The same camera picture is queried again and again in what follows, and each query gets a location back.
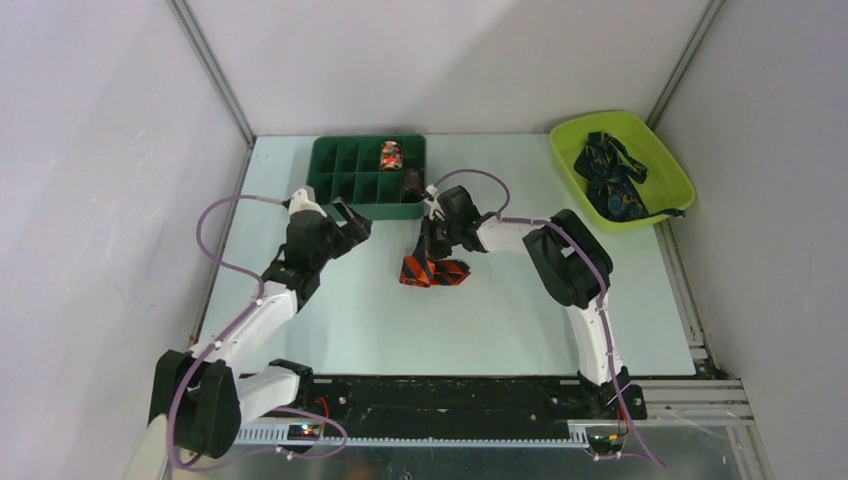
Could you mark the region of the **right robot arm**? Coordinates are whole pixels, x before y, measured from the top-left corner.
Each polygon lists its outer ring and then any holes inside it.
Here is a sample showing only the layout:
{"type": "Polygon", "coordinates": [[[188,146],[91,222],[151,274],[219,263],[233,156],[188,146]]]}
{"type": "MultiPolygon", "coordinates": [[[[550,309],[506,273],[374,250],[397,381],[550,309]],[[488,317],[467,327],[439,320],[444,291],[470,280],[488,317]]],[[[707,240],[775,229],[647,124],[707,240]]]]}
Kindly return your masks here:
{"type": "Polygon", "coordinates": [[[461,246],[478,253],[525,253],[546,293],[568,316],[578,351],[585,411],[630,422],[647,413],[618,351],[608,313],[613,262],[577,215],[564,209],[548,219],[481,213],[462,186],[426,189],[418,243],[403,260],[399,280],[415,287],[456,286],[471,273],[453,256],[461,246]]]}

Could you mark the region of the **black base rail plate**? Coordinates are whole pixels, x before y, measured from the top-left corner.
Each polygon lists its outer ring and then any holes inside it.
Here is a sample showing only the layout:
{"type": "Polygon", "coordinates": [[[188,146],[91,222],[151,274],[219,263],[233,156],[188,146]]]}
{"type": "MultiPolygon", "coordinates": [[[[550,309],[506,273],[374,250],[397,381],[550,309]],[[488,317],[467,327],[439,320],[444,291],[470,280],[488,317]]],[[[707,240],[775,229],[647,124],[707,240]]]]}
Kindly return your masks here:
{"type": "Polygon", "coordinates": [[[578,421],[647,418],[640,386],[559,376],[318,375],[292,407],[326,413],[360,440],[564,440],[578,421]]]}

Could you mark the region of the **left corner aluminium post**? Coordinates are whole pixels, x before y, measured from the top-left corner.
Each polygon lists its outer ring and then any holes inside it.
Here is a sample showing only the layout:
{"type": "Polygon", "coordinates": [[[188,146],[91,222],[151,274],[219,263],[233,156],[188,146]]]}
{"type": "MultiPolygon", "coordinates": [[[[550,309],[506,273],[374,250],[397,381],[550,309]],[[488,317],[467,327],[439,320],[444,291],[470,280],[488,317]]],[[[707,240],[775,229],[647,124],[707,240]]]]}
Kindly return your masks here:
{"type": "Polygon", "coordinates": [[[224,109],[236,126],[240,136],[248,147],[253,147],[257,135],[251,127],[247,115],[242,108],[237,95],[231,86],[223,67],[218,61],[216,54],[210,44],[203,28],[197,18],[194,9],[186,0],[167,0],[176,21],[184,32],[188,43],[195,53],[198,61],[213,89],[222,102],[224,109]]]}

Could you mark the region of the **brown patterned rolled tie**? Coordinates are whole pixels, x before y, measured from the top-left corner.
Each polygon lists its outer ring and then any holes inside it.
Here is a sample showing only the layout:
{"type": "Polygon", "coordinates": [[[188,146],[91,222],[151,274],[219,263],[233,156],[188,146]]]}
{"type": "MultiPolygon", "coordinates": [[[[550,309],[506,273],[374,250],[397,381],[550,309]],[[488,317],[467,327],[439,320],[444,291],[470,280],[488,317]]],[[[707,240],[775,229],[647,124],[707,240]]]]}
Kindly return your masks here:
{"type": "Polygon", "coordinates": [[[403,203],[418,203],[424,191],[424,174],[421,168],[405,169],[401,183],[401,201],[403,203]]]}

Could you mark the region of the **orange navy striped tie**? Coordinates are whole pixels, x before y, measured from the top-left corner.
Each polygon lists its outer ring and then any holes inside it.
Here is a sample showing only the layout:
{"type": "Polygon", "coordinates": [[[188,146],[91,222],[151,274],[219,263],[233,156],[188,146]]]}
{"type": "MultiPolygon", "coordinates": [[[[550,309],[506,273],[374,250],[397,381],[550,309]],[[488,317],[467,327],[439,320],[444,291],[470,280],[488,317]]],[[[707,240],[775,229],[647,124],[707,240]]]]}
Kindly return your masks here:
{"type": "Polygon", "coordinates": [[[430,288],[456,286],[470,275],[470,267],[460,260],[431,261],[425,257],[407,256],[403,259],[399,282],[403,285],[430,288]]]}

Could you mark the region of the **right corner aluminium post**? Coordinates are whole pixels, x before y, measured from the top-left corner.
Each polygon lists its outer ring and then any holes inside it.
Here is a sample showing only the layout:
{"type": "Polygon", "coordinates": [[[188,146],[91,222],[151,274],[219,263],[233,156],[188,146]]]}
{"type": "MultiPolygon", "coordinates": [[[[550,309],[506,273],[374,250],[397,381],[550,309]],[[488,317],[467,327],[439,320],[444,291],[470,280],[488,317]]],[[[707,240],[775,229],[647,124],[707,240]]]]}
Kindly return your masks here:
{"type": "Polygon", "coordinates": [[[670,107],[676,93],[682,85],[688,71],[694,63],[696,56],[702,49],[714,25],[724,10],[726,0],[709,0],[702,12],[695,28],[689,36],[678,60],[675,63],[662,91],[657,97],[645,123],[656,130],[670,107]]]}

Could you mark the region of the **lime green plastic bin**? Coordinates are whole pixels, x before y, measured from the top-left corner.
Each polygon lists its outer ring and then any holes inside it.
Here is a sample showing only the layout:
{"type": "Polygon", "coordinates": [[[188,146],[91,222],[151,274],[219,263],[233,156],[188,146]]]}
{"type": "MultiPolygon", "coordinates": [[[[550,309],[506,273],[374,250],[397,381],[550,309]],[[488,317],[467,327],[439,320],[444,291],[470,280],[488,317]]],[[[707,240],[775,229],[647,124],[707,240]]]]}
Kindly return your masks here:
{"type": "Polygon", "coordinates": [[[635,114],[610,110],[576,117],[553,127],[549,142],[564,183],[586,219],[605,233],[623,233],[653,226],[672,218],[661,215],[630,222],[603,218],[586,197],[587,181],[574,170],[574,163],[591,132],[616,137],[630,155],[648,169],[647,180],[636,188],[651,213],[675,208],[685,211],[695,200],[694,185],[683,168],[654,132],[635,114]]]}

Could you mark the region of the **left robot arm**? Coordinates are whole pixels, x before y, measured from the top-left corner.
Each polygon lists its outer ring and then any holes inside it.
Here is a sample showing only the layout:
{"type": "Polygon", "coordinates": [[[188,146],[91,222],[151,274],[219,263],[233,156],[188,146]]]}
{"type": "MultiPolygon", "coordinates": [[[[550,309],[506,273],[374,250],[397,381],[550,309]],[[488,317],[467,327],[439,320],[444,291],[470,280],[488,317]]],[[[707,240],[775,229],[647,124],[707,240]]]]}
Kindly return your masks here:
{"type": "Polygon", "coordinates": [[[304,189],[276,203],[288,214],[285,241],[263,273],[215,260],[254,280],[254,297],[220,332],[187,351],[168,350],[157,362],[150,418],[165,420],[166,458],[175,468],[193,470],[202,457],[222,457],[245,424],[267,413],[328,420],[311,368],[277,359],[249,374],[246,365],[307,304],[324,267],[369,239],[372,222],[337,198],[332,205],[344,220],[338,224],[304,189]]]}

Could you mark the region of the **navy floral gold tie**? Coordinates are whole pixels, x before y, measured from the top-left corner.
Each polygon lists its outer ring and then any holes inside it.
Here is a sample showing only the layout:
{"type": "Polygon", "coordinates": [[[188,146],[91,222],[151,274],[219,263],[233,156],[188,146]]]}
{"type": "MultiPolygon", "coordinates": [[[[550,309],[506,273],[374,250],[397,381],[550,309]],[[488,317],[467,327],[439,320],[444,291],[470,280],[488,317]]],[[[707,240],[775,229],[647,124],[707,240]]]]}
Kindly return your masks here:
{"type": "Polygon", "coordinates": [[[596,131],[588,135],[574,170],[587,181],[586,197],[595,210],[613,222],[630,222],[661,215],[684,217],[681,209],[668,208],[651,213],[636,184],[648,177],[647,167],[633,158],[614,136],[596,131]]]}

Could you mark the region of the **green compartment organizer tray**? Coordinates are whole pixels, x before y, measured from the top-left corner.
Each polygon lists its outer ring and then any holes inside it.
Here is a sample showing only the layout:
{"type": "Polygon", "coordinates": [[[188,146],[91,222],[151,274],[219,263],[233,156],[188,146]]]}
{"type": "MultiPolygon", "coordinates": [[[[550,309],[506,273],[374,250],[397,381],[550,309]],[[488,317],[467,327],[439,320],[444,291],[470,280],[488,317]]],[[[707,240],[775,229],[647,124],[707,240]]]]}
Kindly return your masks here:
{"type": "Polygon", "coordinates": [[[316,202],[336,219],[341,216],[331,202],[343,198],[371,220],[414,220],[423,215],[424,205],[401,201],[402,176],[409,168],[421,168],[425,181],[427,142],[420,134],[322,136],[313,142],[306,184],[314,188],[316,202]],[[402,144],[400,171],[379,169],[380,145],[386,140],[402,144]]]}

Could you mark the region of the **corner aluminium post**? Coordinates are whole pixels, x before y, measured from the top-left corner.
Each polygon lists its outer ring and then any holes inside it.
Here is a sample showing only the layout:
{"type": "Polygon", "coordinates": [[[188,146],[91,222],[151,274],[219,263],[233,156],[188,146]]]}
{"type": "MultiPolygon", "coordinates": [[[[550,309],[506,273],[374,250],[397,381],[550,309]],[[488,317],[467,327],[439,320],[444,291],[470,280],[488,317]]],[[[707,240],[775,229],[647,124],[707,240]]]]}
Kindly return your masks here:
{"type": "Polygon", "coordinates": [[[702,12],[695,28],[689,36],[678,60],[675,63],[662,91],[657,97],[645,123],[656,130],[670,107],[676,93],[682,85],[688,71],[694,63],[696,56],[702,49],[714,25],[724,10],[726,0],[709,0],[702,12]]]}
{"type": "Polygon", "coordinates": [[[167,0],[176,21],[184,32],[188,43],[195,53],[198,61],[213,89],[222,102],[224,109],[236,126],[240,136],[248,147],[253,147],[257,135],[251,127],[247,115],[242,108],[237,95],[231,86],[223,67],[218,61],[216,54],[210,44],[203,28],[197,18],[194,9],[186,0],[167,0]]]}

